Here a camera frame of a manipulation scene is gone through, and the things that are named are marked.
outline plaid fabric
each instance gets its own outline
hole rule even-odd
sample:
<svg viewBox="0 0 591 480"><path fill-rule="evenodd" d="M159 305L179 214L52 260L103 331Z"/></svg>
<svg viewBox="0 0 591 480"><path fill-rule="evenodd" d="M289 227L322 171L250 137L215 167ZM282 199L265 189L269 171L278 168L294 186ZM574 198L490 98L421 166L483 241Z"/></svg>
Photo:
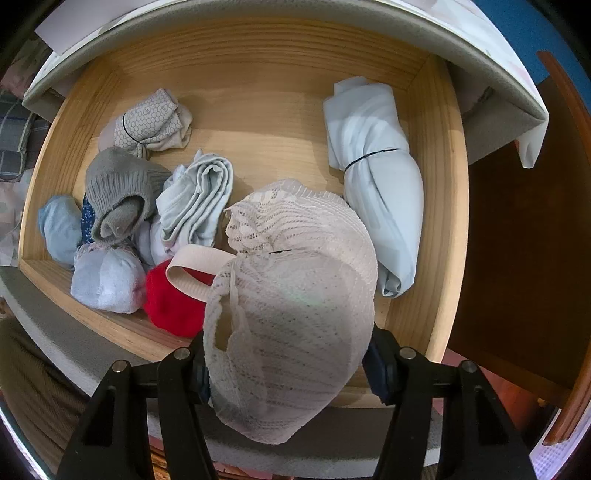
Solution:
<svg viewBox="0 0 591 480"><path fill-rule="evenodd" d="M41 118L40 116L35 118L27 142L27 161L25 163L25 170L35 167L37 157L41 152L41 147L43 146L47 132L49 132L49 127L51 127L51 123L44 118Z"/></svg>
<svg viewBox="0 0 591 480"><path fill-rule="evenodd" d="M27 142L35 114L7 90L0 90L0 181L18 181L25 171Z"/></svg>

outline metal rivet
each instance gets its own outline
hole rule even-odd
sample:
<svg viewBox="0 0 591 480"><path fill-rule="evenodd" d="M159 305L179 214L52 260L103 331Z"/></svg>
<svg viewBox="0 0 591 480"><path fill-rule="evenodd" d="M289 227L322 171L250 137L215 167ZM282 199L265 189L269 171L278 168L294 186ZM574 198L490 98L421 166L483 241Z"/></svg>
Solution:
<svg viewBox="0 0 591 480"><path fill-rule="evenodd" d="M478 365L476 365L472 360L464 360L462 362L462 368L469 374L472 374L478 370Z"/></svg>
<svg viewBox="0 0 591 480"><path fill-rule="evenodd" d="M127 368L127 362L125 360L117 360L111 368L113 369L113 372L120 374Z"/></svg>
<svg viewBox="0 0 591 480"><path fill-rule="evenodd" d="M189 350L186 347L177 348L174 351L174 357L177 360L185 360L186 358L189 357L189 355L191 355L191 350Z"/></svg>
<svg viewBox="0 0 591 480"><path fill-rule="evenodd" d="M417 353L414 348L410 348L409 346L403 346L400 349L400 356L405 358L406 360L412 360L417 356Z"/></svg>

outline pine wood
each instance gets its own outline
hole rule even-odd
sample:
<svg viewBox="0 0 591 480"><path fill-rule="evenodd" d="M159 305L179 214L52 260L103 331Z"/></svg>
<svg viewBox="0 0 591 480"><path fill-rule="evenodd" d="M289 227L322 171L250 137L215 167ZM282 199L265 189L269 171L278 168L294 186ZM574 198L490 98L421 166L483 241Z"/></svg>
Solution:
<svg viewBox="0 0 591 480"><path fill-rule="evenodd" d="M462 119L444 63L429 58L408 89L408 141L421 169L425 208L414 286L390 305L400 345L440 362L462 287L468 236L468 169Z"/></svg>
<svg viewBox="0 0 591 480"><path fill-rule="evenodd" d="M81 203L100 130L161 86L193 113L193 135L184 150L154 153L152 161L172 170L191 162L198 148L226 156L235 169L230 203L289 177L311 189L342 193L343 174L327 161L322 102L335 82L353 75L394 88L426 190L416 285L394 301L377 297L376 322L440 360L466 250L467 161L456 98L441 59L355 28L304 20L219 20L155 34L96 60L64 103L37 163L21 269L70 315L143 358L160 360L186 345L187 339L155 328L143 312L97 312L73 300L71 274L44 250L37 209L54 192L72 194ZM71 162L60 163L72 145ZM335 404L374 407L379 400L360 369Z"/></svg>

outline blue wall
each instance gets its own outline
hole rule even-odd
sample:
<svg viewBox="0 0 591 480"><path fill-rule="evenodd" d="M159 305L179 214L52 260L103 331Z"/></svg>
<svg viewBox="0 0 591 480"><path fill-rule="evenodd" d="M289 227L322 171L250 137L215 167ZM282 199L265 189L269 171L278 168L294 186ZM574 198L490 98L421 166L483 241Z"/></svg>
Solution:
<svg viewBox="0 0 591 480"><path fill-rule="evenodd" d="M548 50L569 74L591 112L591 80L554 26L527 0L472 0L496 25L538 84L548 72L536 56Z"/></svg>

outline light blue sock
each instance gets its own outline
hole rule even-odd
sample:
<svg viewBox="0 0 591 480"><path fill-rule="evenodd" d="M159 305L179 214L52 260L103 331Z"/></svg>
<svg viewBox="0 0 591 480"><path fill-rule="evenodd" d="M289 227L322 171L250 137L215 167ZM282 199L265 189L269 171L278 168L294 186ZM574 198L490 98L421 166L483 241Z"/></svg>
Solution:
<svg viewBox="0 0 591 480"><path fill-rule="evenodd" d="M37 226L52 259L72 270L76 249L82 242L82 214L69 195L54 195L37 213Z"/></svg>

